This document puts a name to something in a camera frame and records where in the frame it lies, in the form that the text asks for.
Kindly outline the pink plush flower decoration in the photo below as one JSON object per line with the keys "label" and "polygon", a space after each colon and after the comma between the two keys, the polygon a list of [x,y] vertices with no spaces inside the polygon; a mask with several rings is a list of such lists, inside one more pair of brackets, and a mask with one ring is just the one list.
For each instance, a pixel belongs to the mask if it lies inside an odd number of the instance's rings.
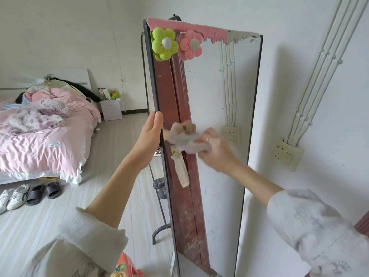
{"label": "pink plush flower decoration", "polygon": [[202,55],[203,50],[201,44],[203,37],[200,33],[193,30],[181,32],[178,36],[177,43],[179,45],[178,54],[182,61],[192,60]]}

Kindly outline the white nightstand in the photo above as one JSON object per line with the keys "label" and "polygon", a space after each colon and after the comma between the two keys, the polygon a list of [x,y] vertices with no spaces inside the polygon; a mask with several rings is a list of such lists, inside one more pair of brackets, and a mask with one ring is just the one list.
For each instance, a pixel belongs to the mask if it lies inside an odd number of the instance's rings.
{"label": "white nightstand", "polygon": [[119,100],[103,100],[99,102],[104,121],[122,119],[122,111]]}

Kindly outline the fuzzy lilac blanket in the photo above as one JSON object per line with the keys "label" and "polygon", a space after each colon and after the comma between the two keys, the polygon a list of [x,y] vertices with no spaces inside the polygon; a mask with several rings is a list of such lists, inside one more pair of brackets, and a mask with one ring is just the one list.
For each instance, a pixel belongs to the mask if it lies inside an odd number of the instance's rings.
{"label": "fuzzy lilac blanket", "polygon": [[47,98],[22,106],[5,120],[5,125],[13,135],[20,135],[61,127],[69,117],[70,108],[65,103]]}

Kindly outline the black slipper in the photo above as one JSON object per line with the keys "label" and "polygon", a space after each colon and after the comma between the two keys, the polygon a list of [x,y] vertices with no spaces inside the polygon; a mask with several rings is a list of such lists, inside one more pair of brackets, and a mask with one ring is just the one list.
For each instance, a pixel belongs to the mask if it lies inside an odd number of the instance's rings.
{"label": "black slipper", "polygon": [[62,188],[59,181],[53,181],[47,184],[46,186],[47,198],[55,199],[61,196]]}
{"label": "black slipper", "polygon": [[44,190],[45,185],[43,184],[31,188],[25,204],[27,206],[38,205],[43,198]]}

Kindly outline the green plush flower decoration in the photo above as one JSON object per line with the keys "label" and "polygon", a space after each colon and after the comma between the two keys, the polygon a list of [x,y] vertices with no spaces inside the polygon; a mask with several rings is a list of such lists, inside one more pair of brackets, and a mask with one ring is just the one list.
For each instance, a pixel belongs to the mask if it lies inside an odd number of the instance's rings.
{"label": "green plush flower decoration", "polygon": [[157,61],[170,60],[172,55],[178,53],[179,45],[172,29],[155,28],[150,32],[150,36],[152,52]]}

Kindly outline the white sneaker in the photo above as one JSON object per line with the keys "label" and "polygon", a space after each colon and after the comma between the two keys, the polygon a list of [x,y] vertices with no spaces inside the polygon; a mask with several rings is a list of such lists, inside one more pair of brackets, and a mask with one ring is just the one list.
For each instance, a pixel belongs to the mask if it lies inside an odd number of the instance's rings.
{"label": "white sneaker", "polygon": [[15,210],[24,205],[28,198],[29,191],[30,186],[28,184],[23,184],[16,188],[7,204],[7,210]]}
{"label": "white sneaker", "polygon": [[7,205],[13,195],[15,189],[6,189],[0,195],[0,214],[3,214],[7,210]]}

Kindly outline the person's right forearm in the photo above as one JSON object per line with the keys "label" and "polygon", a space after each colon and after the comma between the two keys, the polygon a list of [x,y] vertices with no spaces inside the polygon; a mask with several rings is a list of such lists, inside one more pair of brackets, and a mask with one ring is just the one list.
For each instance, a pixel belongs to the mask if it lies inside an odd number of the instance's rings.
{"label": "person's right forearm", "polygon": [[232,161],[224,173],[266,207],[278,235],[310,266],[310,277],[369,277],[369,238],[309,189],[283,189]]}

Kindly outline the person's right hand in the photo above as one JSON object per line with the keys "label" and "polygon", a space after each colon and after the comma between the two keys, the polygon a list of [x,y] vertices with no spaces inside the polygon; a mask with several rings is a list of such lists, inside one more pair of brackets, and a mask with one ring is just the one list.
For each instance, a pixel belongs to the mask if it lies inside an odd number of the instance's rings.
{"label": "person's right hand", "polygon": [[229,177],[234,177],[242,164],[230,148],[228,142],[216,132],[216,146],[207,156],[198,156],[208,167]]}

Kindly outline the pile of pastel clothes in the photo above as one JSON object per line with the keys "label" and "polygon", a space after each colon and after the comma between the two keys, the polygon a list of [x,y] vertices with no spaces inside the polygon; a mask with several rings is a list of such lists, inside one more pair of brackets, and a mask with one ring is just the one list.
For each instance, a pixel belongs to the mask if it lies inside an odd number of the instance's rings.
{"label": "pile of pastel clothes", "polygon": [[19,94],[16,98],[16,104],[29,104],[41,99],[55,98],[56,96],[51,92],[51,88],[46,84],[34,85],[25,92]]}

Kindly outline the black garment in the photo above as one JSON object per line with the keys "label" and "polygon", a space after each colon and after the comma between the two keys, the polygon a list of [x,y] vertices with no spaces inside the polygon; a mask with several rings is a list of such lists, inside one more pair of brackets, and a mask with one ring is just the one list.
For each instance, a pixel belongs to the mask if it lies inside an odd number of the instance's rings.
{"label": "black garment", "polygon": [[58,78],[52,78],[51,80],[59,80],[59,81],[63,81],[67,84],[69,84],[70,86],[76,88],[77,90],[79,90],[82,94],[84,94],[87,98],[89,98],[90,100],[99,103],[101,102],[101,99],[99,96],[97,96],[95,93],[93,93],[91,90],[85,88],[84,86],[77,84],[77,83],[73,83],[70,82],[68,80],[63,80],[63,79],[58,79]]}

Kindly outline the orange flower print stool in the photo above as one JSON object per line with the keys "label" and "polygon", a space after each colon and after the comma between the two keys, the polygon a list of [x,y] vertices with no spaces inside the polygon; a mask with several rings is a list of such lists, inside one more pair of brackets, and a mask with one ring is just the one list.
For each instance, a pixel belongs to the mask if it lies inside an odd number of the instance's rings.
{"label": "orange flower print stool", "polygon": [[110,277],[144,277],[144,274],[142,270],[136,269],[129,256],[122,252]]}

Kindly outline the black framed mirror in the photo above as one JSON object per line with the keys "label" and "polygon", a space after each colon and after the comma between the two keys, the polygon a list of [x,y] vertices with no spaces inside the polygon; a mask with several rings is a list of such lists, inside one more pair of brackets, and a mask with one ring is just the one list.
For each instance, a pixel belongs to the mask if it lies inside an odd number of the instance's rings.
{"label": "black framed mirror", "polygon": [[[211,127],[248,163],[263,36],[228,30],[203,53],[159,62],[143,20],[148,72],[164,129],[190,120],[200,135]],[[174,245],[173,277],[235,277],[245,188],[164,138],[160,142]]]}

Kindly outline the white wiping tissue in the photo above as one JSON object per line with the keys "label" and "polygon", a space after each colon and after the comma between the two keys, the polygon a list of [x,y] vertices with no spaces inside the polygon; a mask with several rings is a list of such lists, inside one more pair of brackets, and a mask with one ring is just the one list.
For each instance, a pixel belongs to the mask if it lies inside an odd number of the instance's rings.
{"label": "white wiping tissue", "polygon": [[175,122],[170,130],[164,131],[165,140],[175,145],[180,151],[187,154],[211,152],[211,146],[208,143],[198,141],[199,137],[200,134],[196,132],[196,125],[190,120],[182,123]]}

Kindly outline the red brown door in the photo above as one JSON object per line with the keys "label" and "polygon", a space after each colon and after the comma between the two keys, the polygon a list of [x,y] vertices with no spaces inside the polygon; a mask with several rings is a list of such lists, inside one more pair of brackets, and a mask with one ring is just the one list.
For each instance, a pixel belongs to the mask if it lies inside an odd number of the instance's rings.
{"label": "red brown door", "polygon": [[364,216],[355,224],[355,230],[362,235],[369,238],[369,210]]}

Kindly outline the beige wall socket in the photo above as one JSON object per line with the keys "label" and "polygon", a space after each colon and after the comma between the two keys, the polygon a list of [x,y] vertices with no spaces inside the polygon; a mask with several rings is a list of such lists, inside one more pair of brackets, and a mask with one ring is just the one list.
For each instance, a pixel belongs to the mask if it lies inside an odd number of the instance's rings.
{"label": "beige wall socket", "polygon": [[295,172],[304,152],[304,149],[293,147],[280,138],[273,147],[271,157],[291,172]]}

